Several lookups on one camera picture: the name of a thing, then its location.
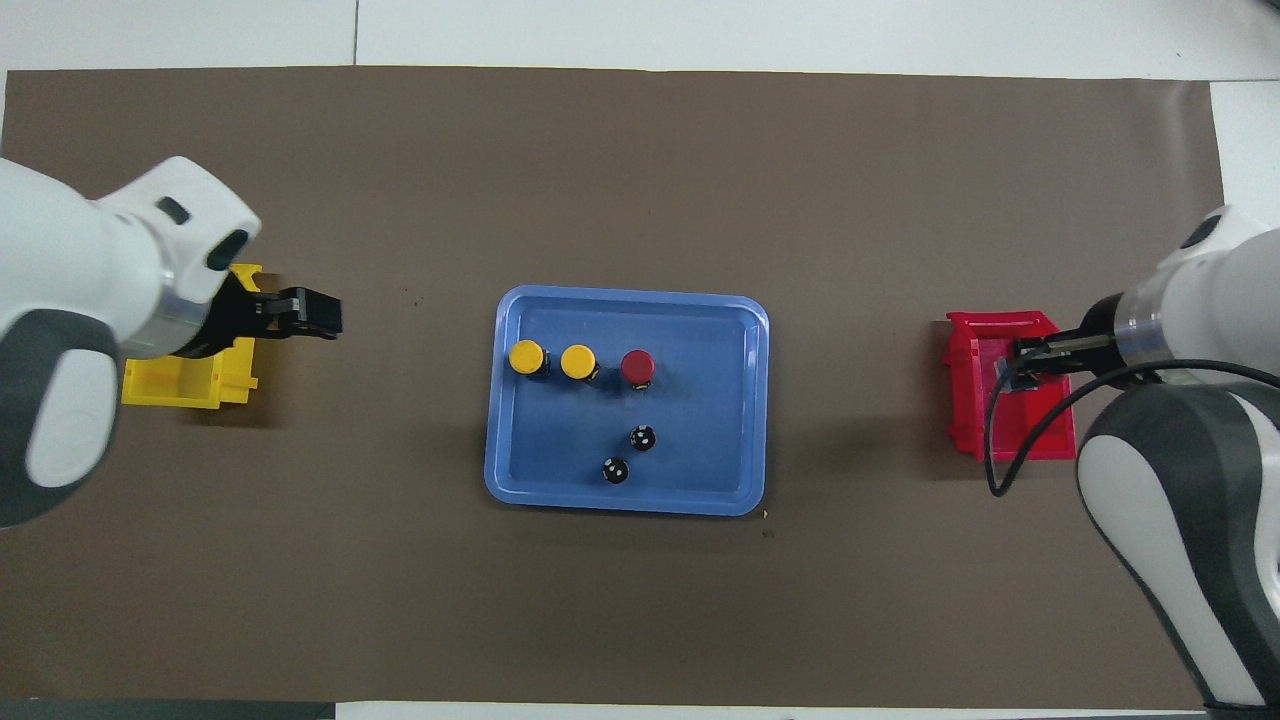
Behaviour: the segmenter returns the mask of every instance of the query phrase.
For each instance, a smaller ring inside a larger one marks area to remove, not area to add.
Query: yellow cap
[[[571,345],[561,355],[561,369],[575,380],[589,380],[595,374],[595,354],[585,345]]]
[[[531,375],[543,369],[543,363],[547,361],[547,352],[536,342],[522,340],[511,346],[507,360],[511,361],[512,370],[516,370],[521,375]]]

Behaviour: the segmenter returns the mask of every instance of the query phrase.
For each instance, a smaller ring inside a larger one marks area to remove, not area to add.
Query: black cap
[[[621,457],[609,457],[605,460],[603,471],[604,479],[613,484],[621,483],[627,479],[627,475],[631,474],[631,469],[627,468],[627,461]]]
[[[636,425],[631,430],[631,447],[640,452],[648,452],[655,445],[658,445],[658,433],[653,432],[649,425]]]

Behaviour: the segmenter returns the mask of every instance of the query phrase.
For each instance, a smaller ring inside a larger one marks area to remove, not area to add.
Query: small black object
[[[627,466],[627,461],[621,457],[609,457],[604,461],[604,479],[613,484],[618,484],[627,479],[631,474],[631,468]]]
[[[334,340],[342,332],[342,301],[305,287],[250,292],[227,275],[209,305],[209,316],[178,357],[209,357],[238,337],[280,340],[296,334]]]
[[[658,445],[658,433],[653,432],[653,428],[649,425],[636,425],[631,430],[631,447],[640,452],[648,452],[655,445]]]

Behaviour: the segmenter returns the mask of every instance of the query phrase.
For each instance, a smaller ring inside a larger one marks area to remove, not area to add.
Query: red plastic container
[[[1057,332],[1039,310],[1020,313],[947,313],[951,340],[942,359],[951,368],[952,423],[947,430],[960,452],[983,457],[983,421],[996,386],[996,363],[1009,354],[1010,341],[1043,337]],[[1006,392],[996,409],[992,457],[1007,462],[1029,430],[1057,401],[1071,392],[1071,380],[1061,378],[1036,389]],[[1028,460],[1075,457],[1075,418],[1068,410],[1041,436]]]

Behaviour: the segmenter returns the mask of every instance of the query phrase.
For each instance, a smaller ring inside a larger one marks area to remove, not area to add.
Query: white floor
[[[1226,199],[1280,225],[1280,10],[1262,0],[0,0],[0,91],[9,69],[353,63],[1213,81]],[[0,92],[0,110],[3,102]],[[873,708],[339,707],[343,720],[908,714],[920,716]]]

